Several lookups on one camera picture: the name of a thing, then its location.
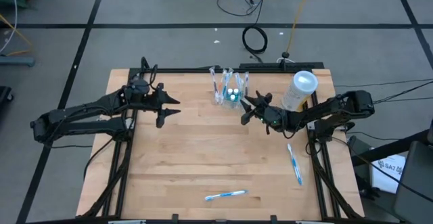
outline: white bottle cap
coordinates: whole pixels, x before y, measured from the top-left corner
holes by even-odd
[[[319,84],[317,77],[307,71],[297,72],[293,78],[293,82],[301,93],[308,95],[312,94]]]

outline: concrete floor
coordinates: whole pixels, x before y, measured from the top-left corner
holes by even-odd
[[[95,0],[31,0],[31,9],[20,10],[21,24],[86,24]],[[238,18],[223,13],[216,0],[102,0],[96,24],[219,24],[251,23],[256,14]],[[433,23],[433,0],[408,0],[420,24]],[[260,23],[290,23],[300,0],[265,0]],[[242,0],[223,0],[222,5],[242,12]],[[13,14],[1,10],[9,21]],[[401,0],[307,0],[300,23],[311,24],[410,24]],[[29,122],[58,106],[66,79],[80,45],[85,26],[76,28],[23,28],[34,44],[33,68],[1,66],[0,85],[13,88],[15,100],[0,124],[0,217],[14,223],[21,209],[42,147],[34,142]],[[94,28],[90,32],[67,106],[103,95],[113,68],[138,67],[145,56],[151,65],[200,67],[212,64],[238,67],[254,62],[241,42],[242,28]],[[274,62],[285,49],[287,28],[265,29],[268,50],[261,55]],[[433,43],[433,30],[422,30]],[[248,33],[252,47],[261,38]],[[336,85],[359,85],[433,78],[433,69],[411,29],[302,28],[296,31],[291,58],[316,62],[331,69]],[[25,46],[13,39],[7,51]],[[398,93],[419,83],[386,85],[367,89],[374,99]],[[338,87],[338,92],[347,89]],[[433,87],[423,87],[401,98],[426,97]],[[376,114],[353,129],[377,137],[406,137],[428,127],[433,117],[431,100],[377,105]],[[373,146],[386,142],[360,135]],[[56,144],[91,145],[92,135],[66,137]],[[27,221],[73,218],[83,184],[82,175],[90,149],[52,150]],[[367,215],[381,217],[365,208]]]

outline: wooden table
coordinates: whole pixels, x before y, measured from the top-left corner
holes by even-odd
[[[330,71],[313,72],[319,79],[319,102],[334,96]],[[128,73],[112,70],[107,93],[124,85]],[[278,106],[292,76],[250,74],[250,90],[272,93],[271,104]],[[267,135],[265,126],[254,118],[242,126],[240,111],[212,105],[208,73],[158,73],[158,82],[181,102],[168,108],[182,112],[169,116],[161,129],[155,127],[154,113],[138,113],[122,218],[171,219],[177,213],[180,219],[269,220],[270,215],[277,215],[279,220],[321,220],[311,159],[304,150],[305,129],[290,140],[304,182],[299,186],[287,139],[274,131]],[[345,140],[341,132],[335,132],[334,137]],[[108,135],[96,135],[92,154],[107,140]],[[114,144],[89,166],[78,215],[89,209],[106,186],[113,150]],[[348,148],[333,141],[328,143],[328,150],[336,187],[363,215]],[[323,186],[327,212],[332,216],[329,192]],[[241,189],[249,193],[204,201],[205,196]],[[111,214],[117,193],[115,189]]]

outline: plastic bottle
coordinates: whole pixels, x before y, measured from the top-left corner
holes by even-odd
[[[318,84],[316,76],[311,72],[297,72],[281,99],[281,106],[289,111],[297,111],[308,96],[314,93]]]

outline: wooden tabletop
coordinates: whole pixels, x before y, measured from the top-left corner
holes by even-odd
[[[330,71],[313,72],[319,79],[319,102],[334,96]],[[128,73],[112,70],[107,93],[124,85]],[[250,91],[272,93],[271,104],[279,106],[292,76],[250,74]],[[311,159],[305,152],[305,129],[290,140],[303,178],[303,186],[299,186],[287,139],[274,131],[267,135],[265,126],[255,118],[242,126],[239,110],[212,105],[208,73],[158,73],[158,82],[181,102],[167,107],[181,112],[166,118],[161,129],[155,127],[154,113],[138,113],[122,218],[171,219],[177,213],[180,219],[269,220],[270,215],[277,215],[279,220],[321,219]],[[341,132],[335,132],[334,137],[345,140]],[[96,135],[92,154],[109,139],[108,135]],[[363,215],[348,148],[333,141],[328,143],[328,150],[336,187]],[[104,190],[113,151],[112,143],[89,166],[78,215],[87,211]],[[323,186],[328,215],[332,216],[329,192]],[[204,201],[205,196],[241,189],[248,194]],[[111,214],[117,193],[116,188]]]

